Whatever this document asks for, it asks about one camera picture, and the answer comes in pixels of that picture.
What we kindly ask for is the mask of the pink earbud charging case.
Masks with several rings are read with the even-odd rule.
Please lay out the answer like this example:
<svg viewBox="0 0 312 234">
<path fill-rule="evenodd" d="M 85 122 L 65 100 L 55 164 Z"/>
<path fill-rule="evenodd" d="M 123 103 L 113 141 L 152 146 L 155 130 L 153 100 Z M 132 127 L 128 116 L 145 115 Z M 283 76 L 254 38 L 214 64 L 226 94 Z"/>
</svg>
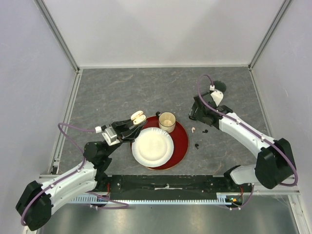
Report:
<svg viewBox="0 0 312 234">
<path fill-rule="evenodd" d="M 136 111 L 131 115 L 131 121 L 134 125 L 138 125 L 146 120 L 146 116 L 144 115 L 144 112 L 139 110 Z"/>
</svg>

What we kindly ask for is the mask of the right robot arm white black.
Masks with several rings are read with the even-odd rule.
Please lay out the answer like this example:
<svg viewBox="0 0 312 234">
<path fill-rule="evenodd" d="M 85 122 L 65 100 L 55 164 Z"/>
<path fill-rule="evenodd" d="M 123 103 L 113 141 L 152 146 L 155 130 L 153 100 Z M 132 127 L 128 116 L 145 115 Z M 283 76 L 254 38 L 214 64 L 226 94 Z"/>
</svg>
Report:
<svg viewBox="0 0 312 234">
<path fill-rule="evenodd" d="M 234 192 L 245 183 L 260 183 L 267 189 L 286 186 L 284 181 L 290 176 L 294 176 L 294 182 L 289 186 L 297 184 L 290 143 L 284 138 L 276 140 L 259 132 L 226 105 L 217 106 L 210 93 L 194 97 L 189 119 L 229 134 L 255 156 L 254 165 L 237 165 L 225 172 L 223 186 L 227 191 Z"/>
</svg>

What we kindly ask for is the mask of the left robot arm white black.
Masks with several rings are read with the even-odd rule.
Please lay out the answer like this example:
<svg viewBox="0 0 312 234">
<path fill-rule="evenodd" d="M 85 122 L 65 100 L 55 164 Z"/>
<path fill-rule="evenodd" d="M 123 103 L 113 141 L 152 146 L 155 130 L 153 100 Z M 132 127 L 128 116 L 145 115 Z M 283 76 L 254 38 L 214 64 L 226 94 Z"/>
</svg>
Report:
<svg viewBox="0 0 312 234">
<path fill-rule="evenodd" d="M 91 192 L 101 192 L 108 184 L 106 170 L 110 155 L 123 143 L 133 143 L 147 123 L 144 118 L 131 118 L 97 126 L 92 133 L 103 134 L 103 141 L 92 141 L 80 149 L 83 160 L 76 167 L 43 183 L 30 182 L 16 204 L 21 225 L 35 231 L 73 198 Z"/>
</svg>

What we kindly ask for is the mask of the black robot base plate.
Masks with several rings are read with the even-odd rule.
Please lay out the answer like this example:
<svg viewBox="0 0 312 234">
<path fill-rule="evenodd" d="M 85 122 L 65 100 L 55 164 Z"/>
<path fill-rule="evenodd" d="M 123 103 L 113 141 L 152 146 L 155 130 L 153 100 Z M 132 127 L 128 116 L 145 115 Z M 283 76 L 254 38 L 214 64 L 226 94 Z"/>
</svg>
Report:
<svg viewBox="0 0 312 234">
<path fill-rule="evenodd" d="M 204 200 L 217 193 L 247 192 L 225 177 L 212 175 L 111 175 L 97 183 L 96 192 L 114 200 Z"/>
</svg>

